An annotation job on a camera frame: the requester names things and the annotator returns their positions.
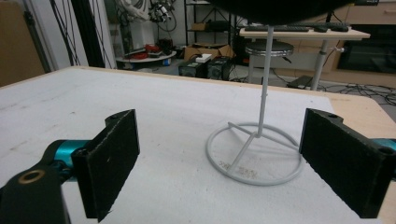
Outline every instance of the desk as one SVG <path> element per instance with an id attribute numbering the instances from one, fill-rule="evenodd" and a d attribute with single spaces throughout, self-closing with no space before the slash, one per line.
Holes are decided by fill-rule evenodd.
<path id="1" fill-rule="evenodd" d="M 88 67 L 5 86 L 0 184 L 38 162 L 52 141 L 92 139 L 106 117 L 134 108 L 141 154 L 101 223 L 380 223 L 359 219 L 308 164 L 275 187 L 241 184 L 213 168 L 207 137 L 229 120 L 255 121 L 261 92 L 252 84 Z M 287 127 L 267 121 L 301 131 L 307 105 L 333 111 L 367 137 L 396 137 L 392 119 L 361 96 L 269 87 L 267 118 L 286 110 Z M 77 183 L 63 191 L 72 223 L 96 223 L 85 218 Z M 381 210 L 385 224 L 396 220 L 395 191 Z"/>
<path id="2" fill-rule="evenodd" d="M 267 37 L 267 32 L 245 31 L 245 28 L 242 28 L 239 34 L 245 38 Z M 328 30 L 326 33 L 314 32 L 313 30 L 309 30 L 308 32 L 274 32 L 274 38 L 323 40 L 315 64 L 315 74 L 311 82 L 312 91 L 315 91 L 318 87 L 323 64 L 326 59 L 329 40 L 362 40 L 363 38 L 369 38 L 369 37 L 370 37 L 369 34 L 356 30 L 349 30 L 348 32 L 334 32 Z"/>

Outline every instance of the white wire stand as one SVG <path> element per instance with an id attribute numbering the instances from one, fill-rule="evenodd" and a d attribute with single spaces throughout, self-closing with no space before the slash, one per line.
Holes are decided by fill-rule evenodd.
<path id="1" fill-rule="evenodd" d="M 265 52 L 272 50 L 273 34 L 274 27 L 270 26 Z M 217 170 L 234 180 L 256 186 L 273 186 L 289 182 L 304 166 L 298 142 L 277 127 L 264 124 L 270 55 L 266 54 L 264 62 L 259 123 L 228 122 L 226 127 L 214 131 L 206 142 L 206 156 Z M 248 135 L 248 139 L 242 149 L 233 149 L 238 141 L 244 141 L 243 135 Z M 220 147 L 213 146 L 215 139 Z"/>

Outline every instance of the wall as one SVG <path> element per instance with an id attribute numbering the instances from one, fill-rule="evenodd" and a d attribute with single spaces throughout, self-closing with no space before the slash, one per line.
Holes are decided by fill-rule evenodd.
<path id="1" fill-rule="evenodd" d="M 45 48 L 52 70 L 71 66 L 64 39 L 52 11 L 50 1 L 18 0 L 18 3 L 25 9 L 27 8 L 33 14 L 37 31 L 40 34 L 41 42 Z M 55 0 L 55 3 L 60 12 L 60 17 L 64 21 L 64 26 L 67 27 L 65 30 L 69 34 L 69 41 L 72 45 L 72 49 L 77 55 L 76 59 L 73 60 L 73 65 L 88 66 L 88 61 L 70 0 Z M 93 13 L 95 15 L 98 34 L 103 39 L 104 45 L 102 46 L 102 55 L 106 68 L 114 68 L 115 59 L 113 48 L 111 48 L 110 44 L 110 35 L 103 1 L 90 1 L 90 4 L 92 4 L 91 8 L 94 10 Z"/>

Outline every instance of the shelf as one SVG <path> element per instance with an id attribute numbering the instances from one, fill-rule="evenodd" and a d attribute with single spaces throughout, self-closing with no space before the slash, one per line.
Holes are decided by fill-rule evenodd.
<path id="1" fill-rule="evenodd" d="M 212 7 L 212 9 L 202 19 L 202 21 L 197 21 L 197 11 L 198 11 L 197 6 L 211 6 Z M 193 21 L 188 21 L 187 7 L 192 7 L 193 8 Z M 206 1 L 194 1 L 194 2 L 192 2 L 190 0 L 184 0 L 184 18 L 185 18 L 186 46 L 189 45 L 189 33 L 191 33 L 191 32 L 194 33 L 194 40 L 193 40 L 194 42 L 197 42 L 197 39 L 198 39 L 197 34 L 198 33 L 200 33 L 200 34 L 201 33 L 213 33 L 213 37 L 214 37 L 213 43 L 218 43 L 216 34 L 227 34 L 228 35 L 228 44 L 231 44 L 231 33 L 232 33 L 231 32 L 231 29 L 232 29 L 232 26 L 231 26 L 231 13 L 229 13 L 229 12 L 226 12 L 226 13 L 228 15 L 226 14 L 227 16 L 224 16 L 223 15 L 223 11 L 220 11 L 219 8 L 213 6 L 212 4 L 210 4 L 210 3 L 206 2 Z M 229 25 L 229 29 L 228 30 L 220 30 L 220 31 L 218 31 L 218 30 L 202 30 L 201 31 L 201 30 L 192 30 L 192 29 L 188 28 L 190 23 L 206 22 L 206 21 L 209 21 L 209 20 L 217 21 L 218 20 L 217 16 L 219 16 L 221 21 L 227 21 L 228 22 L 228 25 Z"/>

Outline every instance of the cable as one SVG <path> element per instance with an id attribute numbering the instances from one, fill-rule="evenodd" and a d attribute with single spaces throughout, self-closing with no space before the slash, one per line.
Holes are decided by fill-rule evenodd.
<path id="1" fill-rule="evenodd" d="M 357 93 L 358 95 L 369 98 L 383 99 L 384 103 L 379 105 L 396 105 L 396 89 L 385 86 L 376 85 L 360 85 L 360 84 L 346 84 L 346 85 L 332 85 L 324 88 L 325 91 L 335 92 L 341 94 Z"/>
<path id="2" fill-rule="evenodd" d="M 104 40 L 103 40 L 102 17 L 101 17 L 101 13 L 100 13 L 100 11 L 99 11 L 99 3 L 98 3 L 98 0 L 95 0 L 95 3 L 96 3 L 96 8 L 97 8 L 97 10 L 98 10 L 98 17 L 99 17 L 99 25 L 100 25 L 101 34 L 99 34 L 99 31 L 98 31 L 98 28 L 97 28 L 97 26 L 96 26 L 96 23 L 95 23 L 95 30 L 96 30 L 96 34 L 97 34 L 98 37 L 99 37 L 101 46 L 102 46 L 102 57 L 103 57 L 103 62 L 107 61 L 108 66 L 109 66 L 110 68 L 113 68 L 113 66 L 111 65 L 110 60 L 108 59 L 108 55 L 107 55 L 107 52 L 106 52 L 106 49 L 105 49 Z M 92 0 L 92 4 L 93 4 L 93 13 L 92 13 L 92 14 L 93 14 L 93 21 L 95 21 L 95 12 L 94 12 L 94 9 L 95 9 L 95 6 L 94 6 L 94 5 L 95 5 L 95 4 L 93 3 L 93 0 Z"/>
<path id="3" fill-rule="evenodd" d="M 172 31 L 175 31 L 176 28 L 177 28 L 177 20 L 176 20 L 175 14 L 173 13 L 173 11 L 171 11 L 171 14 L 172 14 L 172 16 L 174 18 L 172 21 L 175 21 L 174 22 L 174 26 L 171 29 L 168 28 L 168 22 L 170 21 L 169 19 L 166 19 L 166 21 L 164 22 L 164 23 L 166 23 L 166 29 L 162 28 L 158 21 L 155 22 L 161 30 L 163 30 L 165 32 L 168 32 L 168 33 L 172 32 Z"/>
<path id="4" fill-rule="evenodd" d="M 332 15 L 333 15 L 338 21 L 342 22 L 342 21 L 335 15 L 334 11 L 332 12 Z"/>
<path id="5" fill-rule="evenodd" d="M 68 11 L 69 11 L 69 18 L 72 18 L 72 12 L 71 12 L 71 7 L 70 7 L 70 1 L 67 1 L 67 8 L 68 8 Z M 79 58 L 78 58 L 78 56 L 77 56 L 77 49 L 76 49 L 76 39 L 75 39 L 75 35 L 74 35 L 74 25 L 73 25 L 73 22 L 70 22 L 70 26 L 71 26 L 71 28 L 72 28 L 72 36 L 73 36 L 73 43 L 72 43 L 72 46 L 73 46 L 73 50 L 74 50 L 74 52 L 76 53 L 76 57 L 75 57 L 75 61 L 76 61 L 76 64 L 80 64 L 80 62 L 79 62 Z"/>
<path id="6" fill-rule="evenodd" d="M 338 40 L 337 44 L 335 45 L 335 49 L 332 50 L 332 52 L 330 52 L 327 57 L 326 60 L 324 61 L 322 67 L 324 67 L 324 65 L 326 64 L 326 62 L 329 60 L 330 56 L 338 49 L 338 45 L 340 44 L 340 40 Z"/>
<path id="7" fill-rule="evenodd" d="M 59 11 L 57 11 L 57 9 L 56 9 L 57 7 L 56 7 L 55 0 L 50 0 L 50 4 L 51 4 L 51 7 L 52 7 L 53 14 L 55 15 L 55 19 L 56 19 L 56 21 L 58 23 L 59 29 L 61 31 L 61 35 L 62 35 L 62 38 L 64 40 L 64 44 L 66 45 L 66 50 L 67 50 L 67 55 L 69 56 L 70 65 L 73 66 L 74 65 L 73 52 L 72 52 L 72 50 L 70 48 L 69 42 L 67 40 L 67 36 L 64 33 L 64 22 L 62 21 L 62 18 L 59 18 L 59 16 L 58 16 Z"/>
<path id="8" fill-rule="evenodd" d="M 282 81 L 285 82 L 286 84 L 289 84 L 289 82 L 288 82 L 287 80 L 283 79 L 282 77 L 280 77 L 280 76 L 276 73 L 276 71 L 275 71 L 274 68 L 270 68 L 270 69 L 273 71 L 273 74 L 274 74 L 277 78 L 279 78 L 280 80 L 282 80 Z"/>

